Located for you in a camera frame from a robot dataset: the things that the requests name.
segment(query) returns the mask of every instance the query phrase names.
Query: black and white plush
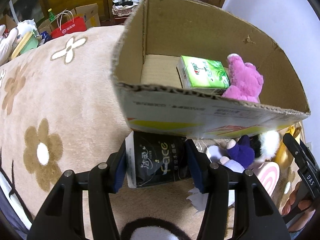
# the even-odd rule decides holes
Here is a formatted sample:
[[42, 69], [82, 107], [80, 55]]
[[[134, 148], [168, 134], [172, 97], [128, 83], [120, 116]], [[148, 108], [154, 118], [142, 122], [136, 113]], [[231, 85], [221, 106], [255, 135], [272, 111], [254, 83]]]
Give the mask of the black and white plush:
[[264, 132], [250, 137], [250, 147], [254, 150], [254, 161], [270, 161], [276, 156], [280, 145], [280, 135], [277, 131]]

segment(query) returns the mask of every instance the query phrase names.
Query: cardboard boxes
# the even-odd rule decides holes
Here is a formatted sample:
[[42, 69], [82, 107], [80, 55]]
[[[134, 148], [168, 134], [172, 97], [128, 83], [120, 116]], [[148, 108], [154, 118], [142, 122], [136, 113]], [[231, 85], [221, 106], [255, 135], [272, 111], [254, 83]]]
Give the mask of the cardboard boxes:
[[13, 28], [17, 27], [17, 24], [14, 20], [12, 20], [8, 15], [4, 15], [3, 18], [0, 19], [0, 25], [5, 24], [6, 28], [10, 31]]
[[77, 17], [77, 16], [82, 17], [88, 29], [91, 27], [100, 26], [98, 4], [96, 3], [76, 7], [72, 9], [71, 12], [73, 14], [73, 17]]
[[41, 23], [38, 27], [39, 34], [43, 33], [44, 31], [47, 31], [48, 34], [50, 34], [54, 29], [56, 29], [53, 24], [50, 23], [49, 19], [46, 19], [43, 23]]
[[[221, 61], [231, 53], [264, 76], [261, 104], [182, 89], [181, 55]], [[192, 0], [142, 0], [113, 54], [113, 82], [128, 125], [191, 138], [279, 130], [310, 115], [290, 61], [269, 36], [220, 8]]]

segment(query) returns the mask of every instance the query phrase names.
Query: brown flower print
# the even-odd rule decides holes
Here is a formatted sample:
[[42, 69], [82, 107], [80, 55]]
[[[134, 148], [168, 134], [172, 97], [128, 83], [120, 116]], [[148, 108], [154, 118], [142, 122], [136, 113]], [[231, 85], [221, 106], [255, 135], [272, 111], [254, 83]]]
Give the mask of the brown flower print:
[[4, 91], [7, 92], [7, 94], [2, 102], [2, 110], [7, 108], [7, 115], [11, 114], [12, 112], [14, 97], [20, 92], [26, 83], [26, 78], [22, 76], [25, 68], [26, 66], [20, 71], [21, 67], [17, 67], [14, 77], [8, 78], [5, 84]]
[[39, 187], [48, 192], [50, 184], [55, 184], [62, 172], [57, 164], [63, 152], [62, 141], [58, 134], [49, 134], [47, 119], [42, 119], [38, 132], [30, 126], [24, 135], [26, 149], [23, 162], [30, 174], [36, 174]]

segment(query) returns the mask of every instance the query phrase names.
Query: human hand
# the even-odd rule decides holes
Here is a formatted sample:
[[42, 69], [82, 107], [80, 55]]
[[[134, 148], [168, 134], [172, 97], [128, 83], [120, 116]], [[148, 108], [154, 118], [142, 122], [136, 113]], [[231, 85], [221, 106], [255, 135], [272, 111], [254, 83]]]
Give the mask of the human hand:
[[[300, 184], [301, 184], [301, 181], [297, 183], [294, 191], [290, 194], [287, 203], [284, 205], [284, 207], [282, 209], [283, 216], [289, 214], [289, 212], [291, 210], [291, 206], [296, 201], [297, 191], [300, 187]], [[299, 231], [308, 223], [308, 221], [311, 219], [311, 217], [315, 213], [315, 208], [313, 206], [311, 206], [311, 204], [312, 204], [311, 200], [301, 200], [298, 203], [298, 208], [300, 210], [304, 210], [308, 207], [310, 207], [310, 208], [305, 210], [304, 214], [297, 220], [297, 222], [295, 222], [293, 225], [291, 225], [289, 227], [289, 232]]]

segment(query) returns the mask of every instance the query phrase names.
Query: red paper bag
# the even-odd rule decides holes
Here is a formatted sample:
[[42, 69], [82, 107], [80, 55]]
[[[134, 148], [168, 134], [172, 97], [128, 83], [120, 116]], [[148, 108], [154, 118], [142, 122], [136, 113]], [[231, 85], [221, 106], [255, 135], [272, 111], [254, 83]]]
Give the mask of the red paper bag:
[[66, 34], [75, 33], [75, 32], [85, 32], [87, 30], [87, 26], [82, 17], [77, 16], [72, 20], [60, 25], [60, 27], [56, 28], [52, 31], [52, 38], [58, 38], [64, 36]]

